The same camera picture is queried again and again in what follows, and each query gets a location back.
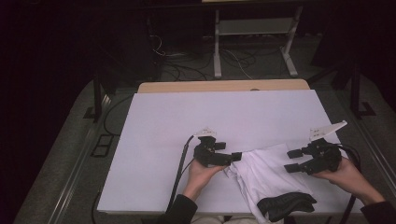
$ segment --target table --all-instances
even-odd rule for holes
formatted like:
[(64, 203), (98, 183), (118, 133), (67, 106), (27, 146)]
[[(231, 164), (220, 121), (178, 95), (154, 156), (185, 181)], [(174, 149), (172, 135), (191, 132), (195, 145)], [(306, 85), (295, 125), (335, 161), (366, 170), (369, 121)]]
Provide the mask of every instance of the table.
[[(144, 83), (131, 103), (97, 209), (109, 214), (163, 213), (182, 148), (202, 126), (217, 131), (218, 141), (227, 143), (224, 153), (231, 153), (280, 143), (289, 149), (304, 147), (310, 128), (329, 124), (315, 91), (300, 79)], [(335, 133), (326, 140), (338, 142)], [(198, 144), (191, 140), (186, 161)], [(312, 214), (344, 212), (348, 193), (326, 180), (301, 175), (318, 201)], [(186, 181), (183, 175), (178, 192)], [(197, 204), (198, 214), (250, 214), (236, 180), (225, 175), (215, 175)], [(361, 207), (356, 202), (352, 213)]]

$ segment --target gray carpet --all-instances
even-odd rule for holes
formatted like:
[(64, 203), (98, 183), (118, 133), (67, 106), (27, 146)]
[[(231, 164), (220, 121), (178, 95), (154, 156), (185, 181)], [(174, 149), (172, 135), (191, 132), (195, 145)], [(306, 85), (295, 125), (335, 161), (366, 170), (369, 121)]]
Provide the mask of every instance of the gray carpet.
[[(277, 50), (285, 41), (284, 36), (261, 36), (253, 40), (224, 40), (221, 45), (241, 60), (241, 65), (233, 61), (233, 55), (222, 51), (222, 79), (248, 79), (245, 73), (254, 79), (290, 78), (281, 55)], [(319, 72), (321, 68), (311, 66), (310, 61), (315, 53), (319, 36), (296, 38), (291, 48), (291, 58), (299, 72), (299, 78), (309, 78)], [(213, 79), (213, 61), (211, 60), (211, 46), (207, 47), (204, 55), (197, 57), (179, 57), (168, 60), (169, 64), (163, 70), (161, 81), (179, 80), (208, 80)], [(190, 69), (177, 70), (174, 64), (199, 68), (200, 72)], [(337, 134), (340, 140), (358, 149), (362, 159), (362, 172), (384, 196), (396, 205), (393, 189), (389, 187), (387, 179), (373, 159), (373, 154), (365, 137), (360, 132), (360, 125), (367, 128), (369, 134), (380, 148), (381, 152), (396, 168), (396, 153), (393, 152), (396, 144), (394, 137), (396, 130), (396, 115), (384, 103), (375, 85), (367, 78), (361, 81), (361, 99), (368, 102), (377, 116), (364, 117), (355, 120), (348, 110), (349, 91), (333, 91), (329, 75), (314, 85), (320, 101), (329, 115), (331, 122), (348, 121), (348, 125)], [(93, 105), (92, 84), (76, 100), (69, 118), (62, 128), (46, 163), (43, 166), (35, 184), (17, 216), (15, 223), (93, 223), (92, 214), (96, 223), (141, 223), (141, 216), (107, 215), (93, 212), (95, 198), (104, 185), (112, 156), (117, 148), (119, 138), (113, 139), (108, 155), (104, 158), (91, 157), (104, 154), (104, 147), (95, 147), (101, 134), (120, 133), (123, 121), (129, 108), (134, 89), (122, 89), (115, 95), (109, 96), (104, 102), (104, 115), (97, 124), (92, 119), (84, 119), (86, 109)], [(108, 138), (103, 137), (101, 144), (106, 144)], [(66, 204), (57, 205), (62, 193), (67, 191)], [(57, 218), (51, 218), (57, 208)], [(325, 223), (326, 217), (297, 217), (297, 223)], [(334, 217), (331, 223), (338, 223), (340, 217)], [(348, 223), (366, 223), (363, 217), (351, 217)]]

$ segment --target dark background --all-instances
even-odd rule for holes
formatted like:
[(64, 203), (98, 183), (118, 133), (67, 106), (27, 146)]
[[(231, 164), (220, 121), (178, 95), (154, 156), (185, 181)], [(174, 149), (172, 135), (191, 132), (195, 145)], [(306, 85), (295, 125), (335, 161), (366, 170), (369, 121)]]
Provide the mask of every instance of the dark background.
[[(335, 63), (346, 51), (358, 49), (361, 71), (377, 84), (395, 109), (395, 20), (393, 7), (385, 0), (380, 2), (382, 5), (377, 2), (374, 7), (359, 0), (305, 7), (297, 33), (324, 33), (315, 58), (315, 64), (323, 67)], [(93, 0), (2, 1), (1, 223), (12, 223), (70, 108), (95, 76), (108, 93), (119, 86), (157, 80), (161, 60), (151, 50), (146, 12), (78, 10), (81, 6), (107, 8), (122, 4)], [(212, 32), (213, 26), (206, 30), (208, 23), (205, 17), (200, 19), (200, 13), (188, 14), (189, 19), (182, 23), (180, 17), (186, 18), (183, 13), (167, 17), (168, 21), (162, 20), (161, 13), (149, 15), (154, 21), (151, 32), (167, 38), (167, 43), (198, 41), (194, 46), (199, 46), (199, 38), (185, 37)], [(176, 27), (183, 27), (184, 35), (178, 35), (180, 31), (173, 30)], [(180, 42), (177, 38), (181, 37), (185, 39)]]

